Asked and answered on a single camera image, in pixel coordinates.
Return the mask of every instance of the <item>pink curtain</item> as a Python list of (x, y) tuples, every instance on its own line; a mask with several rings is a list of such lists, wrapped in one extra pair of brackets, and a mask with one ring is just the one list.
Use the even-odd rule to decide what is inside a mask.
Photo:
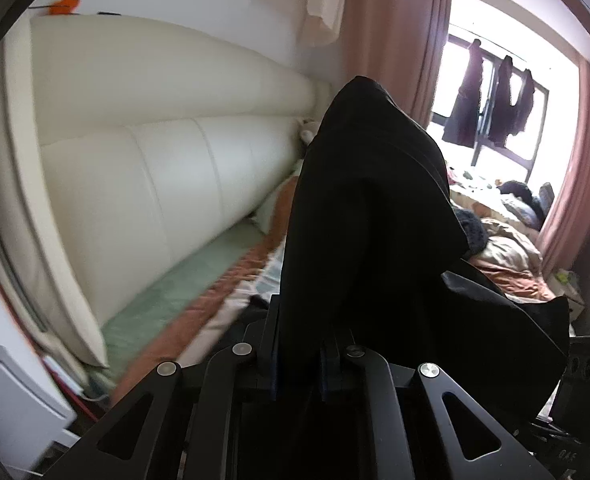
[(375, 79), (428, 126), (450, 13), (451, 0), (346, 0), (341, 38), (347, 79)]
[(590, 65), (579, 65), (578, 129), (560, 195), (537, 240), (543, 274), (568, 269), (590, 229)]

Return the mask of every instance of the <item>hanging clothes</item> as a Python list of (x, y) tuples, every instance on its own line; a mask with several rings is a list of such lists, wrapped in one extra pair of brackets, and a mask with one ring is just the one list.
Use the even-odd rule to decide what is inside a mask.
[(464, 73), (451, 116), (441, 140), (473, 148), (482, 101), (482, 42), (475, 38), (469, 46), (469, 65)]
[(566, 367), (568, 303), (512, 303), (461, 260), (469, 245), (449, 196), (428, 134), (375, 81), (348, 83), (293, 199), (278, 318), (285, 381), (315, 377), (338, 324), (391, 363), (436, 363), (505, 428), (537, 415)]
[(491, 110), (491, 124), (488, 139), (496, 146), (504, 147), (514, 124), (514, 111), (511, 106), (511, 76), (513, 75), (513, 58), (506, 56), (499, 66), (498, 86)]
[(517, 135), (526, 129), (526, 121), (533, 111), (533, 95), (535, 93), (535, 83), (533, 74), (530, 70), (524, 71), (524, 79), (520, 93), (517, 96), (517, 102), (514, 106), (514, 122), (511, 128), (511, 134)]

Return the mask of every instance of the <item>headboard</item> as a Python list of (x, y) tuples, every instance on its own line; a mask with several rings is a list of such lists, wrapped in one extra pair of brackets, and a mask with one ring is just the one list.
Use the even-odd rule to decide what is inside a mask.
[[(24, 164), (43, 168), (41, 183), (27, 181), (15, 150), (17, 178), (24, 195), (47, 196), (68, 269), (54, 272), (43, 250), (54, 243), (40, 234), (43, 200), (20, 197), (25, 215), (51, 286), (64, 286), (62, 273), (78, 286), (79, 298), (56, 294), (59, 317), (74, 326), (69, 313), (88, 309), (96, 324), (90, 338), (86, 315), (84, 330), (59, 332), (103, 364), (99, 327), (278, 185), (301, 156), (297, 118), (323, 115), (329, 85), (197, 30), (129, 16), (33, 18), (14, 26), (5, 49), (7, 80), (32, 67), (13, 98), (28, 92), (23, 101), (34, 102), (32, 118), (7, 135), (25, 142), (33, 128), (37, 149)], [(16, 233), (0, 234), (12, 260)], [(30, 277), (14, 271), (39, 304)]]

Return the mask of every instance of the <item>silver screw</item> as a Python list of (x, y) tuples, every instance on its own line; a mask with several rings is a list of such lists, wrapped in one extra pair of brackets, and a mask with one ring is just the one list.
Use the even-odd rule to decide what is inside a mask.
[(440, 374), (440, 368), (433, 363), (424, 363), (423, 365), (420, 365), (419, 371), (424, 377), (429, 378), (437, 377)]
[(233, 354), (235, 355), (248, 355), (253, 351), (253, 347), (248, 343), (237, 343), (233, 346)]
[(362, 357), (364, 355), (364, 347), (359, 345), (347, 346), (346, 355), (348, 357)]
[(175, 363), (171, 363), (170, 361), (166, 361), (157, 367), (157, 373), (162, 376), (172, 375), (175, 373), (175, 370), (177, 370), (177, 365)]

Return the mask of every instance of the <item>triangular cutout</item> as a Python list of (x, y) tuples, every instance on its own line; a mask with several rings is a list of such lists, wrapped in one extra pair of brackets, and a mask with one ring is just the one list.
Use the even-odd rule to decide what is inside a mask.
[(499, 439), (454, 394), (447, 392), (441, 400), (466, 460), (475, 460), (501, 447)]
[(141, 428), (153, 403), (152, 394), (143, 395), (117, 423), (101, 437), (97, 449), (110, 455), (130, 460), (137, 446)]

